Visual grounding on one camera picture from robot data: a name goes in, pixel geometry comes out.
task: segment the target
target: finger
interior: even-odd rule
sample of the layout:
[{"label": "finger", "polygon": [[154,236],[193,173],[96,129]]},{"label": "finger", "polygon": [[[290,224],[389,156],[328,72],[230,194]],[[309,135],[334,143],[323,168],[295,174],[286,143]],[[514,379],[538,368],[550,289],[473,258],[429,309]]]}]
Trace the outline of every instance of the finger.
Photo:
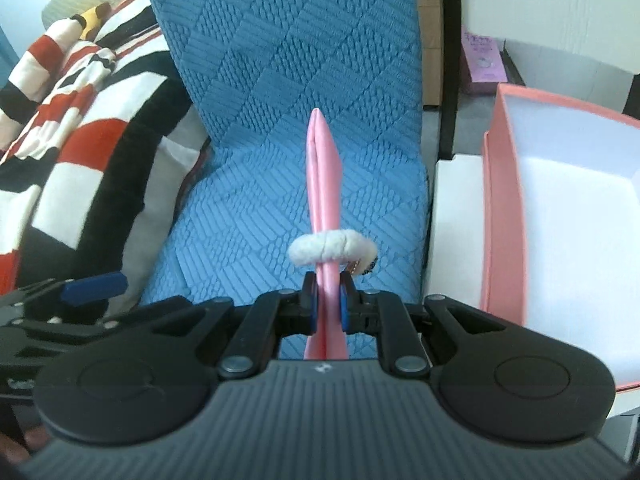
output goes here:
[{"label": "finger", "polygon": [[30,449],[39,450],[51,439],[44,426],[36,426],[24,433],[24,441]]},{"label": "finger", "polygon": [[29,452],[20,444],[0,433],[0,454],[12,464],[18,464],[29,458]]}]

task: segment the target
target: striped cushion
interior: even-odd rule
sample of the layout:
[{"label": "striped cushion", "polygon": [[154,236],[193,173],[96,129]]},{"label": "striped cushion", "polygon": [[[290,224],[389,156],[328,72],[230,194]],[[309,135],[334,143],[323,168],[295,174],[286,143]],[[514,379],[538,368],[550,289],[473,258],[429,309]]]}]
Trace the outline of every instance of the striped cushion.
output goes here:
[{"label": "striped cushion", "polygon": [[[52,25],[0,92],[0,292],[121,270],[111,315],[136,304],[208,137],[148,0],[116,7],[95,43],[72,22]],[[53,34],[61,23],[73,34]]]}]

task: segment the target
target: white fluffy ring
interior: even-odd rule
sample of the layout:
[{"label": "white fluffy ring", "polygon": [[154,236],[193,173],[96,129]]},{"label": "white fluffy ring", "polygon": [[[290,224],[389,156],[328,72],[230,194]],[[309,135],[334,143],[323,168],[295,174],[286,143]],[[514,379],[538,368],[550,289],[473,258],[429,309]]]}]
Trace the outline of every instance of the white fluffy ring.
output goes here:
[{"label": "white fluffy ring", "polygon": [[376,259],[378,248],[372,240],[353,229],[336,229],[302,235],[289,247],[296,266],[325,262],[358,262],[354,274],[362,274]]}]

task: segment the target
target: open pink box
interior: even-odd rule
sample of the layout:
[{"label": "open pink box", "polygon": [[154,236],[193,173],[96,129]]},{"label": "open pink box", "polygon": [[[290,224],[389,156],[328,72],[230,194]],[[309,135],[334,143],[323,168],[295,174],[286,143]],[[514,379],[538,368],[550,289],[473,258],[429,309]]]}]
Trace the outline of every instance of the open pink box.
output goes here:
[{"label": "open pink box", "polygon": [[640,121],[501,84],[484,136],[481,308],[640,386]]}]

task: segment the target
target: textured blue fabric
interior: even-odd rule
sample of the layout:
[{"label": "textured blue fabric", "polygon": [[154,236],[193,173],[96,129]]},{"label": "textured blue fabric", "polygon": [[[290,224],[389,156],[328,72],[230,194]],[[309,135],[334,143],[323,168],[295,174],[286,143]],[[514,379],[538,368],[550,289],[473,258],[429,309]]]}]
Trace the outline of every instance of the textured blue fabric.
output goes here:
[{"label": "textured blue fabric", "polygon": [[[143,303],[181,294],[253,303],[300,288],[287,259],[310,231],[306,122],[326,117],[344,166],[342,226],[379,247],[358,279],[417,301],[427,183],[420,160],[415,0],[151,0],[216,155],[162,250]],[[288,338],[282,356],[302,355]],[[350,355],[375,355],[350,336]]]}]

